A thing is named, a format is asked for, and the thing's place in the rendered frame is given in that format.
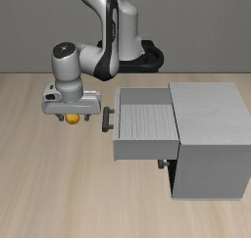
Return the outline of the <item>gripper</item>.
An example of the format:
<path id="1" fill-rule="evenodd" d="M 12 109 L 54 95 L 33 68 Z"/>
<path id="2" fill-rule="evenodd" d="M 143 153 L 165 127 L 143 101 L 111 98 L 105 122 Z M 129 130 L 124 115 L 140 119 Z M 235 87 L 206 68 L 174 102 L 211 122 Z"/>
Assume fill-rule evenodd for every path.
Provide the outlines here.
<path id="1" fill-rule="evenodd" d="M 44 114 L 57 115 L 59 121 L 64 121 L 63 115 L 66 114 L 84 115 L 84 120 L 89 121 L 90 115 L 101 112 L 101 94 L 98 91 L 84 90 L 82 97 L 76 102 L 64 102 L 55 84 L 49 83 L 43 89 L 41 108 Z"/>

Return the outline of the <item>grey cabinet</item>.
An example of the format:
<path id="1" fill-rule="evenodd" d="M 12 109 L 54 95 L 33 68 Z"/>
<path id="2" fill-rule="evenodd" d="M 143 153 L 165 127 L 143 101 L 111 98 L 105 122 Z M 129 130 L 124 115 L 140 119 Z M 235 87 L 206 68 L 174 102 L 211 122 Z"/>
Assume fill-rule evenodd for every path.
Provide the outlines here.
<path id="1" fill-rule="evenodd" d="M 251 114 L 232 82 L 172 82 L 179 148 L 176 200 L 238 200 L 251 178 Z"/>

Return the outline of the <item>yellow mango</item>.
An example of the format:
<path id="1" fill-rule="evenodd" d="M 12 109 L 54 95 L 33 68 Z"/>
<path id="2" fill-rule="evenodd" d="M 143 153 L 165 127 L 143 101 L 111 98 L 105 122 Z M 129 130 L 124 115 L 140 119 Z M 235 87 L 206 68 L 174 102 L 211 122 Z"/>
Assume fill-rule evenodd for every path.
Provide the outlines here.
<path id="1" fill-rule="evenodd" d="M 65 119 L 68 124 L 77 124 L 80 120 L 80 117 L 77 114 L 66 114 Z"/>

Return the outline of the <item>open grey drawer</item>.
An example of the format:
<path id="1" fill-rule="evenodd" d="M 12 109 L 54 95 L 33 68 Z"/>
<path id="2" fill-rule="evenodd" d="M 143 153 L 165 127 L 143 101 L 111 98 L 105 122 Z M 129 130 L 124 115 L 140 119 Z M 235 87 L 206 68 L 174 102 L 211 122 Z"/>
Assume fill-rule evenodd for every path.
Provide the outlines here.
<path id="1" fill-rule="evenodd" d="M 175 160 L 179 137 L 168 87 L 118 87 L 115 109 L 103 110 L 102 131 L 113 129 L 114 160 Z"/>

